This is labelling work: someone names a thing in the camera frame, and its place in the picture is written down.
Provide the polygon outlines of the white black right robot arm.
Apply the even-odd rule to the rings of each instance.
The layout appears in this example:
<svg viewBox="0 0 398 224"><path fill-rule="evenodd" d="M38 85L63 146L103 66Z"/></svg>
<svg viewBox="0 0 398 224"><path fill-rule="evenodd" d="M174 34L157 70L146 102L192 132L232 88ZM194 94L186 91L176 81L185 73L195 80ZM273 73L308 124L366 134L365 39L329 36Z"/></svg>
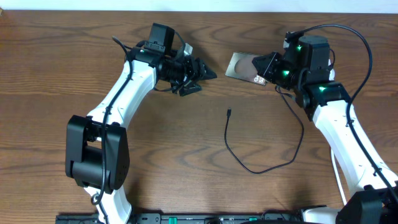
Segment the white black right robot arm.
<svg viewBox="0 0 398 224"><path fill-rule="evenodd" d="M304 208L307 223L397 223L397 174L361 127L353 99L335 81L327 38L288 33L284 54L254 57L259 76L293 90L295 101L324 135L345 176L350 198L341 209Z"/></svg>

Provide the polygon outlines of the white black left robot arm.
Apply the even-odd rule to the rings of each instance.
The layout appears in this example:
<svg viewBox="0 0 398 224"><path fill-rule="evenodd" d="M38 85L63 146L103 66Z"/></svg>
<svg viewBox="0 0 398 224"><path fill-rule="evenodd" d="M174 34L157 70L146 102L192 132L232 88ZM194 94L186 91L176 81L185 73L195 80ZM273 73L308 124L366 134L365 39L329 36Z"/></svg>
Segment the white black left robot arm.
<svg viewBox="0 0 398 224"><path fill-rule="evenodd" d="M124 191L130 165L127 128L148 92L158 81L180 96L201 91L199 82L216 73L192 55L182 42L172 48L178 32L154 23L148 40L133 47L117 37L112 40L124 52L120 77L102 102L86 116L73 115L67 124L65 173L89 193L99 223L127 223L132 213Z"/></svg>

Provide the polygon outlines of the Samsung Galaxy smartphone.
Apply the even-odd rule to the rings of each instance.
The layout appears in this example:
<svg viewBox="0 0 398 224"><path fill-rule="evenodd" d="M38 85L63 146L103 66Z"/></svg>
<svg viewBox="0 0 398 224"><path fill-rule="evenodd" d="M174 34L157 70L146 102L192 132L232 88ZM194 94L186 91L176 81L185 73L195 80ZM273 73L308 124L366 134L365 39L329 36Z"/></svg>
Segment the Samsung Galaxy smartphone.
<svg viewBox="0 0 398 224"><path fill-rule="evenodd" d="M243 80L265 86L267 81L257 74L252 60L259 55L234 52L225 75L230 78Z"/></svg>

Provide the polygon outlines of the white power extension socket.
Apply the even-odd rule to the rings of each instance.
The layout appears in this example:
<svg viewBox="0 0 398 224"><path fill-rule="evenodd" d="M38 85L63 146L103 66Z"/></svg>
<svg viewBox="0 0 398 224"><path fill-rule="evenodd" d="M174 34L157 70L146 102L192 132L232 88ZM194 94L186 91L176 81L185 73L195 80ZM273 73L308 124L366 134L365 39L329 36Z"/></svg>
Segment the white power extension socket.
<svg viewBox="0 0 398 224"><path fill-rule="evenodd" d="M333 67L331 66L331 60L328 60L328 65L330 68L330 74L329 74L329 81L334 81L335 80L335 70L333 69Z"/></svg>

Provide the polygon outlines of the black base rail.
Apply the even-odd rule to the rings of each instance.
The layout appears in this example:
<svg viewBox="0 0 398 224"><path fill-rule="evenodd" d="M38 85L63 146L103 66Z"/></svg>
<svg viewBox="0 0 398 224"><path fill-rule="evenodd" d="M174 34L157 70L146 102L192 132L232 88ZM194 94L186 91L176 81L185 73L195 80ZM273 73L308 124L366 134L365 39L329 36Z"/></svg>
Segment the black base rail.
<svg viewBox="0 0 398 224"><path fill-rule="evenodd" d="M207 224L207 223L346 223L340 211L326 206L294 211L265 210L261 213L141 213L132 206L125 209L98 207L96 214L66 213L55 223L130 223L130 224Z"/></svg>

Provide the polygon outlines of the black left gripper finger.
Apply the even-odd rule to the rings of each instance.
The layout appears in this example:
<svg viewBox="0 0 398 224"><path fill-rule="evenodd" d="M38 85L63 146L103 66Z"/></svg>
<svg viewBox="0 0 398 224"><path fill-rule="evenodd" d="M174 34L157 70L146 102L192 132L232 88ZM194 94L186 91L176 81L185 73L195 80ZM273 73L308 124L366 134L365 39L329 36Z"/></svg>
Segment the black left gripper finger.
<svg viewBox="0 0 398 224"><path fill-rule="evenodd" d="M216 73L200 58L197 58L196 63L198 64L198 80L211 80L216 79Z"/></svg>
<svg viewBox="0 0 398 224"><path fill-rule="evenodd" d="M201 91L202 87L197 83L191 83L187 86L183 86L178 92L180 96L187 96L192 93Z"/></svg>

